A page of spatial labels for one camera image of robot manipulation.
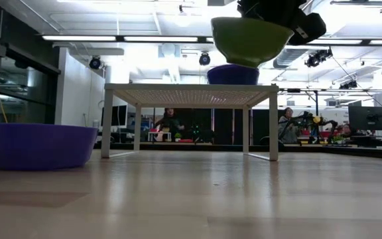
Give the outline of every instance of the white table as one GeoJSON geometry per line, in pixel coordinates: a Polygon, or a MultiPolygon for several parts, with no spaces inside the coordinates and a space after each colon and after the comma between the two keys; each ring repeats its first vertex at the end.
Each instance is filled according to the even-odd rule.
{"type": "Polygon", "coordinates": [[[160,132],[149,132],[149,142],[151,142],[151,136],[153,135],[158,135],[162,133],[163,135],[167,135],[167,141],[172,141],[172,133],[171,132],[163,132],[163,131],[160,131],[160,132]]]}
{"type": "MultiPolygon", "coordinates": [[[[135,106],[135,140],[139,151],[141,108],[206,108],[243,110],[243,153],[253,157],[278,160],[278,86],[187,85],[187,84],[106,84],[104,108],[113,107],[113,96],[135,106]],[[249,153],[249,109],[269,99],[269,157],[249,153]]],[[[101,156],[110,155],[111,110],[104,111],[101,156]]]]}

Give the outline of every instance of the green bowl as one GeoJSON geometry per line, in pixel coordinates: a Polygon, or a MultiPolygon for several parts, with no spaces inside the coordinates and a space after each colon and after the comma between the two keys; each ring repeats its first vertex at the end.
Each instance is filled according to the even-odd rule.
{"type": "Polygon", "coordinates": [[[212,19],[212,32],[228,63],[252,68],[274,59],[294,34],[273,23],[236,17],[212,19]]]}

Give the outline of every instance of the purple bowl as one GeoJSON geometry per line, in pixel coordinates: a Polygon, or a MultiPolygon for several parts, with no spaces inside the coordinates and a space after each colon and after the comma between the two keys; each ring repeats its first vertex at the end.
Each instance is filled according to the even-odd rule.
{"type": "Polygon", "coordinates": [[[0,169],[55,170],[84,166],[98,129],[67,125],[0,123],[0,169]]]}
{"type": "Polygon", "coordinates": [[[259,69],[226,64],[207,72],[209,84],[257,85],[259,69]]]}

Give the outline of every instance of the black platform edge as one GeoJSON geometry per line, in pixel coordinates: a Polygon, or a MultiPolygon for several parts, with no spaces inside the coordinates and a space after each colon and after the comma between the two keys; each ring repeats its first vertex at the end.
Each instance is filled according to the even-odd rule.
{"type": "MultiPolygon", "coordinates": [[[[94,149],[101,149],[101,144],[96,143],[94,149]]],[[[133,150],[133,144],[111,144],[110,149],[133,150]]],[[[268,152],[267,146],[250,146],[250,152],[268,152]]],[[[212,151],[212,152],[241,152],[240,145],[157,145],[142,144],[141,150],[160,151],[212,151]]],[[[288,153],[334,153],[360,157],[382,158],[382,149],[352,148],[352,147],[280,147],[280,152],[288,153]]]]}

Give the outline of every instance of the computer monitor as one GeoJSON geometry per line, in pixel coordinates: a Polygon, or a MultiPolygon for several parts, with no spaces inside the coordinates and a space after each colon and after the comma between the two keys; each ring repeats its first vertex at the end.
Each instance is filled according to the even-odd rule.
{"type": "MultiPolygon", "coordinates": [[[[127,116],[127,106],[114,106],[111,109],[111,126],[125,126],[127,116]]],[[[104,121],[104,108],[103,115],[101,117],[101,126],[104,121]]]]}
{"type": "Polygon", "coordinates": [[[360,130],[382,130],[382,107],[349,106],[349,122],[360,130]]]}

